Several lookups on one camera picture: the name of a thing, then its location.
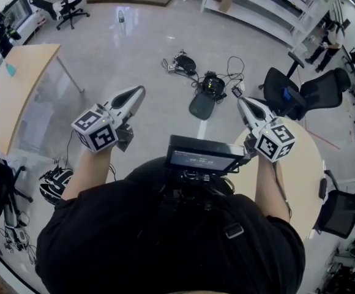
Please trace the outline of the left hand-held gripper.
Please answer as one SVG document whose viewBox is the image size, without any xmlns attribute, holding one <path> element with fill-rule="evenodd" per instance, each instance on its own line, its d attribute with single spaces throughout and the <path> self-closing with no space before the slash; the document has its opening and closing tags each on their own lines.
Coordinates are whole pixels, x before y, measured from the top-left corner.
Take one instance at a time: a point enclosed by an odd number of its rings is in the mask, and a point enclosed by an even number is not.
<svg viewBox="0 0 355 294">
<path fill-rule="evenodd" d="M 129 119 L 135 116 L 145 95 L 144 86 L 133 86 L 110 96 L 104 106 L 94 104 L 72 123 L 80 142 L 93 153 L 109 146 L 124 152 L 133 139 Z"/>
</svg>

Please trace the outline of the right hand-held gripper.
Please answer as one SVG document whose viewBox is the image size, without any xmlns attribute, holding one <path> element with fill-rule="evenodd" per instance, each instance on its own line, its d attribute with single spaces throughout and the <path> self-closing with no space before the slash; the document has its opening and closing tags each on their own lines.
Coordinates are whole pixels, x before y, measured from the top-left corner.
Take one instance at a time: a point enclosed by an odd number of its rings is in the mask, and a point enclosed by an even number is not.
<svg viewBox="0 0 355 294">
<path fill-rule="evenodd" d="M 248 152 L 256 151 L 272 163 L 290 153 L 296 138 L 283 118 L 274 118 L 267 105 L 251 97 L 238 98 L 237 107 L 243 122 L 251 130 L 244 142 Z M 259 126 L 258 122 L 267 123 Z"/>
</svg>

